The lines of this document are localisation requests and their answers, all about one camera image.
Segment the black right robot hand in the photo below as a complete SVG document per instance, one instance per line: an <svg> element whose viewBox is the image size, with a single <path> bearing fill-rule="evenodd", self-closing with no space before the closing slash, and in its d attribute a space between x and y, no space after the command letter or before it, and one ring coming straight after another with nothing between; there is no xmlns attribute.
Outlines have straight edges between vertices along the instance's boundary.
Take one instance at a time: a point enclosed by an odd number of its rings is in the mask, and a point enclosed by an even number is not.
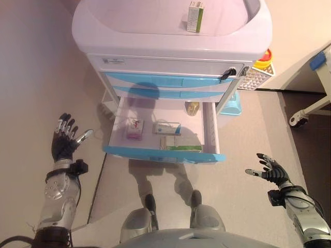
<svg viewBox="0 0 331 248"><path fill-rule="evenodd" d="M245 169L245 173L251 176L262 178L268 182L281 186L284 183L290 183L290 177L286 170L273 158L263 153L257 153L259 162L264 166L263 171Z"/></svg>

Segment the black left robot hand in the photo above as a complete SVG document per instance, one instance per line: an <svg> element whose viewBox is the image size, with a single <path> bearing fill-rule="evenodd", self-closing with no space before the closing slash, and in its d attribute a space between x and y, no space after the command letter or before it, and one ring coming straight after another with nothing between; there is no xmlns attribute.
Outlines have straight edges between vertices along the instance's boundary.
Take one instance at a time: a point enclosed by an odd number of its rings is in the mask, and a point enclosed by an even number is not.
<svg viewBox="0 0 331 248"><path fill-rule="evenodd" d="M78 129L76 120L72 118L71 114L63 113L59 116L51 144L51 154L54 162L72 160L73 153L94 132L93 129L87 129L77 135Z"/></svg>

